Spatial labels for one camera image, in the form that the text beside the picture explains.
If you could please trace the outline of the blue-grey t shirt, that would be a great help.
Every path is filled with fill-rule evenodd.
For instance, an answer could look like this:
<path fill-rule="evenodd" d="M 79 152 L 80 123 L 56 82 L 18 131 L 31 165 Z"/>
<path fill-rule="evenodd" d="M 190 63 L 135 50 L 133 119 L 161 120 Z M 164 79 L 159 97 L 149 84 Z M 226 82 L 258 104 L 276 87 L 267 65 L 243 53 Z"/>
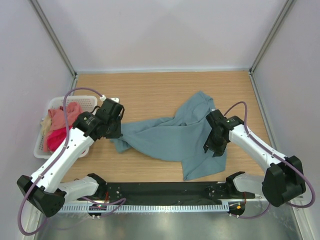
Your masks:
<path fill-rule="evenodd" d="M 154 159 L 180 162 L 185 181 L 221 173 L 226 169 L 227 155 L 214 157 L 203 148 L 211 131 L 206 116 L 212 109 L 213 98 L 199 91 L 173 117 L 123 123 L 122 136 L 111 142 L 118 153 L 133 148 Z"/>

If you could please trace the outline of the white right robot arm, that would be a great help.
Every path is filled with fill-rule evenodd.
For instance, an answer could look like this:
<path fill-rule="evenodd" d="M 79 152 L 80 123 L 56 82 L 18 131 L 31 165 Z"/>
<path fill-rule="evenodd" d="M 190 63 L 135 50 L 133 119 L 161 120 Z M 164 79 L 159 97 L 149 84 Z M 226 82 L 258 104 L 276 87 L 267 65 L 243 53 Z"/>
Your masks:
<path fill-rule="evenodd" d="M 272 206 L 279 207 L 306 191 L 306 181 L 302 178 L 301 161 L 287 157 L 272 149 L 268 144 L 249 131 L 237 116 L 206 116 L 211 131 L 203 146 L 204 151 L 212 151 L 214 157 L 224 154 L 227 144 L 233 143 L 255 160 L 264 176 L 238 172 L 229 176 L 231 182 L 225 185 L 225 192 L 237 198 L 243 192 L 263 196 Z"/>

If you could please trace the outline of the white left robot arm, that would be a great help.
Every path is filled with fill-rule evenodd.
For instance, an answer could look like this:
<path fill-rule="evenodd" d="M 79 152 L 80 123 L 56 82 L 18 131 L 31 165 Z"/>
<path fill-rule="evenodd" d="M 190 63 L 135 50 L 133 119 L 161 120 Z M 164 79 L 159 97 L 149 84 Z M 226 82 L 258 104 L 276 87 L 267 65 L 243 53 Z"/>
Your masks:
<path fill-rule="evenodd" d="M 107 193 L 107 183 L 95 173 L 70 182 L 61 181 L 80 155 L 96 140 L 122 135 L 121 119 L 118 113 L 80 114 L 68 137 L 51 157 L 31 176 L 22 175 L 17 180 L 26 200 L 47 218 L 58 213 L 65 203 L 85 197 L 101 200 Z"/>

